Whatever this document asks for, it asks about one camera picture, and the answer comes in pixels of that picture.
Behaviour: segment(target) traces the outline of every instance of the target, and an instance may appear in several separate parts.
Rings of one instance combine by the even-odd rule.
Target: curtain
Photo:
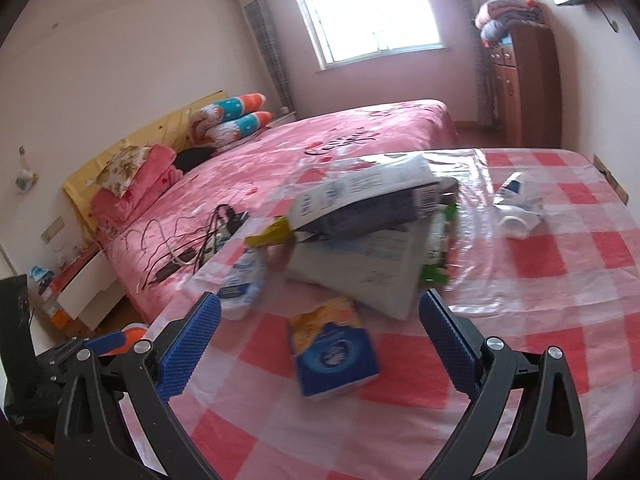
[[[461,0],[469,18],[468,28],[474,46],[476,65],[476,93],[478,94],[478,122],[481,126],[491,126],[494,122],[494,90],[491,78],[491,65],[486,49],[482,47],[480,33],[474,23],[476,9],[472,0]]]
[[[262,59],[267,65],[267,70],[276,87],[282,106],[286,106],[290,111],[293,111],[289,79],[287,78],[287,73],[282,62],[280,46],[269,9],[264,3],[264,0],[239,1],[246,22],[251,28],[251,32],[260,50]]]

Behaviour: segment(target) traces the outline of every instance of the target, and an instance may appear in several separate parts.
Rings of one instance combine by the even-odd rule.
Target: bed headboard
[[[91,199],[100,189],[98,185],[87,186],[104,169],[111,157],[118,153],[125,143],[133,146],[144,144],[165,144],[171,146],[176,152],[188,146],[187,132],[189,129],[189,115],[192,110],[199,110],[214,101],[226,99],[227,95],[221,90],[215,94],[203,97],[163,118],[140,128],[130,136],[120,139],[100,155],[89,160],[82,168],[65,180],[62,191],[71,200],[78,217],[78,223],[85,238],[94,238],[98,228],[91,216]]]

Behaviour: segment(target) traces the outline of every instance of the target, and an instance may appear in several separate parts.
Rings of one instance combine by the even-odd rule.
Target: wooden cabinet
[[[498,125],[512,148],[559,148],[562,91],[553,33],[514,25],[505,44],[490,51]]]

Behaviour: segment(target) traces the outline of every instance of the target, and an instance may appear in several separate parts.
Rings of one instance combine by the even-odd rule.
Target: silver bolt
[[[86,361],[90,356],[91,350],[89,350],[88,348],[83,348],[76,354],[76,359],[78,359],[78,361]]]
[[[504,343],[502,342],[502,339],[498,339],[497,337],[490,337],[489,339],[487,339],[486,345],[491,350],[502,350],[504,348]]]
[[[151,343],[146,339],[141,339],[133,345],[133,351],[136,354],[146,354],[149,350],[151,350]]]
[[[547,350],[549,352],[549,355],[553,358],[553,359],[559,359],[562,357],[562,350],[559,349],[557,346],[551,346],[549,347],[549,350]]]

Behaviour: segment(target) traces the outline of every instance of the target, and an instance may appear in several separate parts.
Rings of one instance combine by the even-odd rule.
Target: checkered tablecloth
[[[567,356],[587,431],[590,477],[606,463],[640,412],[640,230],[600,173],[581,155],[553,150],[425,152],[433,171],[460,181],[452,310],[513,349]],[[259,232],[295,194],[376,161],[300,168],[242,228]],[[540,184],[545,220],[526,240],[502,238],[494,190],[513,171]],[[216,291],[242,252],[234,237],[154,323],[155,335],[182,317],[203,290]],[[170,405],[225,480],[415,480],[448,439],[467,405],[447,377],[414,312],[405,322],[362,308],[381,373],[359,389],[302,397],[287,346],[286,317],[334,292],[274,273],[242,321],[224,320],[185,392]],[[510,399],[481,469],[495,463],[514,419]],[[145,461],[154,457],[135,424]]]

